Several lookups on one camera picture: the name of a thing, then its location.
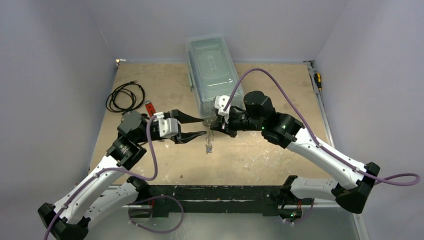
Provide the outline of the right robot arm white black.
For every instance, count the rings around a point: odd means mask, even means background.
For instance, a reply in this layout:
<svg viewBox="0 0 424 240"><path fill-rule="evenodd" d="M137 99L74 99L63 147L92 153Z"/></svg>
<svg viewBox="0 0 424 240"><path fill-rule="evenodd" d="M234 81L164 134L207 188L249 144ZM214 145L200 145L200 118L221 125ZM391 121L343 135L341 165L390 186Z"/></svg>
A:
<svg viewBox="0 0 424 240"><path fill-rule="evenodd" d="M216 120L210 125L211 130L232 138L238 131L260 131L269 143L306 158L331 176L319 179L290 175L276 194L283 204L322 199L334 201L354 214L363 212L376 182L374 177L380 172L377 164L356 161L334 149L292 115L277 112L272 100L261 91L244 96L245 109L225 109L229 102L226 95L214 98Z"/></svg>

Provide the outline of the metal key organizer plate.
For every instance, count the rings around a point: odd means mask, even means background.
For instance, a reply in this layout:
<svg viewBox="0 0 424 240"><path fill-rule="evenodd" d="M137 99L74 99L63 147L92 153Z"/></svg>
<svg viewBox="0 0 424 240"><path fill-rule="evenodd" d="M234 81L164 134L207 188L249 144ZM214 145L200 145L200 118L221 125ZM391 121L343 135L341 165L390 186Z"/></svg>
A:
<svg viewBox="0 0 424 240"><path fill-rule="evenodd" d="M211 124L214 122L214 117L209 117L204 120L203 125L206 127L207 134L205 137L205 151L206 154L211 154L213 152L213 141L214 141L214 132L210 129Z"/></svg>

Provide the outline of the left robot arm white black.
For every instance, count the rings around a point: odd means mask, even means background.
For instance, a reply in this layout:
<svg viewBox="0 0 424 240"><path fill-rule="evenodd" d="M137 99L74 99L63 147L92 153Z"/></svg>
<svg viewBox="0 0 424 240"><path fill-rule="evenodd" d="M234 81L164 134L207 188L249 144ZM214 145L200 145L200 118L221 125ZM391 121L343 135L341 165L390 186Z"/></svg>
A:
<svg viewBox="0 0 424 240"><path fill-rule="evenodd" d="M145 116L138 111L123 114L117 127L117 138L107 149L100 162L76 187L55 203L43 203L37 210L46 231L46 240L52 235L57 240L83 240L89 229L113 210L149 199L147 188L127 182L114 192L108 187L127 174L144 184L158 177L159 166L153 142L169 139L185 144L206 134L205 131L182 132L182 124L198 123L203 119L190 116L178 109ZM153 175L142 176L131 169L150 152Z"/></svg>

